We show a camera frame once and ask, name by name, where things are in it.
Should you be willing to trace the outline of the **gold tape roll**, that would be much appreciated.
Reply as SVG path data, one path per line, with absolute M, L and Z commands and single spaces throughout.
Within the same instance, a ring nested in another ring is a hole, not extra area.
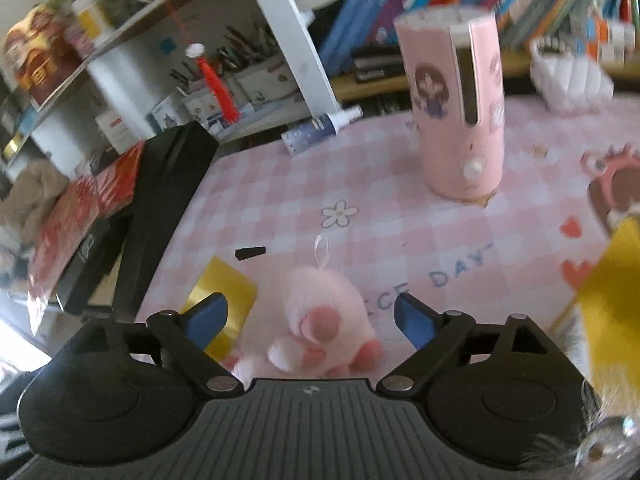
M 257 285 L 214 257 L 196 281 L 180 313 L 186 336 L 217 362 L 227 359 L 257 296 Z

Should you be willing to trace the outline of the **white pen holder box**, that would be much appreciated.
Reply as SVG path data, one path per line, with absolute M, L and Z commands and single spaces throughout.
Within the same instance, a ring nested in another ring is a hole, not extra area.
M 287 98 L 298 90 L 292 70 L 280 54 L 222 77 L 233 103 L 240 110 L 247 103 L 254 107 Z M 210 122 L 222 114 L 216 96 L 204 81 L 194 82 L 182 96 L 186 109 L 199 122 Z

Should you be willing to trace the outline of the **blue spray bottle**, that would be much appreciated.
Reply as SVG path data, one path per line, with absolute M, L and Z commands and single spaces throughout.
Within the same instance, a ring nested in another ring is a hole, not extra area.
M 295 156 L 336 136 L 342 129 L 361 118 L 363 118 L 363 110 L 357 105 L 311 118 L 282 133 L 281 138 L 290 155 Z

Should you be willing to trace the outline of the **white quilted handbag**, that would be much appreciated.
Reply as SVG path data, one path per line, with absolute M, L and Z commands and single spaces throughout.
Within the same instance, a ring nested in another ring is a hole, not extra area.
M 529 78 L 551 113 L 585 115 L 612 104 L 611 77 L 585 53 L 549 36 L 534 38 L 528 50 Z

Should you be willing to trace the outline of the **red tassel ornament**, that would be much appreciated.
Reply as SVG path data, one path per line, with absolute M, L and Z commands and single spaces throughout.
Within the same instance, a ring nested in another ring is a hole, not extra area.
M 218 76 L 216 70 L 207 61 L 205 47 L 198 42 L 192 42 L 186 47 L 186 56 L 195 61 L 203 75 L 206 86 L 218 101 L 222 116 L 229 124 L 235 124 L 241 118 L 241 114 L 234 104 L 231 93 L 226 84 Z

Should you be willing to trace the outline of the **white bookshelf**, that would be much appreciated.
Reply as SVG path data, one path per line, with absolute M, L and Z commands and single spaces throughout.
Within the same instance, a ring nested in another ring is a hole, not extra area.
M 152 32 L 167 29 L 183 47 L 177 18 L 185 20 L 190 10 L 202 19 L 186 25 L 193 38 L 220 46 L 227 25 L 248 27 L 262 19 L 255 0 L 157 0 L 111 36 L 110 40 L 82 62 L 62 84 L 49 103 L 37 110 L 24 135 L 51 152 L 58 166 L 74 163 L 82 151 L 98 140 L 94 112 L 102 106 L 114 108 L 137 136 L 152 132 L 147 119 L 152 107 L 174 88 L 169 77 L 171 62 L 160 56 L 151 41 Z

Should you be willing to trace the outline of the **pink pig plush toy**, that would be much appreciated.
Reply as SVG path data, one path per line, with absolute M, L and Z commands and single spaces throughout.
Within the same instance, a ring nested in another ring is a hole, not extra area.
M 257 378 L 345 378 L 375 371 L 384 347 L 360 291 L 329 267 L 328 238 L 314 240 L 316 262 L 257 267 L 254 304 L 222 360 L 249 386 Z

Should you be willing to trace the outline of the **fortune god lantern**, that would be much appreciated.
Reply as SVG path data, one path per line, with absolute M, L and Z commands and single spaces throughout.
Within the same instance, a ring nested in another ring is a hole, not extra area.
M 3 59 L 34 107 L 43 107 L 81 64 L 80 55 L 65 37 L 73 24 L 73 15 L 38 4 L 6 33 Z

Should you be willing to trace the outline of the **black electric keyboard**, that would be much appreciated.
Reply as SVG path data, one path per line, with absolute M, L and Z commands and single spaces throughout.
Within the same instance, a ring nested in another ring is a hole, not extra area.
M 114 311 L 123 321 L 137 316 L 171 237 L 217 150 L 218 142 L 198 122 L 172 127 L 145 142 L 134 199 L 111 216 L 131 219 L 122 251 L 82 315 Z

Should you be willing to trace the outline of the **beige cloth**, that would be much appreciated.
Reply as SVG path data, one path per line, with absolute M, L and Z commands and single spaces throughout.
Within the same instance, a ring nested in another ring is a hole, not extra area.
M 49 159 L 32 160 L 1 201 L 1 225 L 8 226 L 22 245 L 31 245 L 69 184 L 70 179 Z

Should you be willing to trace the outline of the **small black wedge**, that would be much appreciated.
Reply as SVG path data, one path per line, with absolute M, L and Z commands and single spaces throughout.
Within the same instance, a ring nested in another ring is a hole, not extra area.
M 266 253 L 265 246 L 253 246 L 253 247 L 243 247 L 239 248 L 235 251 L 234 255 L 236 260 L 244 261 L 251 258 L 256 258 Z

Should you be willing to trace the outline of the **yellow cardboard box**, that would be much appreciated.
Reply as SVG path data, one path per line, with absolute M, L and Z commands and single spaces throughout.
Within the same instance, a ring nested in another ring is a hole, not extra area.
M 639 392 L 639 221 L 622 222 L 551 338 L 597 392 Z

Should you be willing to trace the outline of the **red plastic bag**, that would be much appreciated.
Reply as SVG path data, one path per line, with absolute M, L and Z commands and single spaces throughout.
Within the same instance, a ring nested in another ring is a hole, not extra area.
M 87 174 L 70 182 L 43 223 L 28 266 L 26 308 L 34 334 L 56 284 L 93 223 L 111 217 L 134 199 L 143 150 L 140 141 L 97 176 Z

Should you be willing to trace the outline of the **pink humidifier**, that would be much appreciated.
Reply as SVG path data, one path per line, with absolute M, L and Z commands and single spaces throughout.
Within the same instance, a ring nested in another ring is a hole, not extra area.
M 504 165 L 504 90 L 495 13 L 427 6 L 398 16 L 396 35 L 430 189 L 470 202 L 498 188 Z

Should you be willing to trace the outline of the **black long box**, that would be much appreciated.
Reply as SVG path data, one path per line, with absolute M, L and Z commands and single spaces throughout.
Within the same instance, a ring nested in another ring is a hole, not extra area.
M 93 223 L 56 285 L 56 299 L 63 312 L 78 316 L 87 309 L 122 251 L 130 222 L 129 216 L 115 216 Z

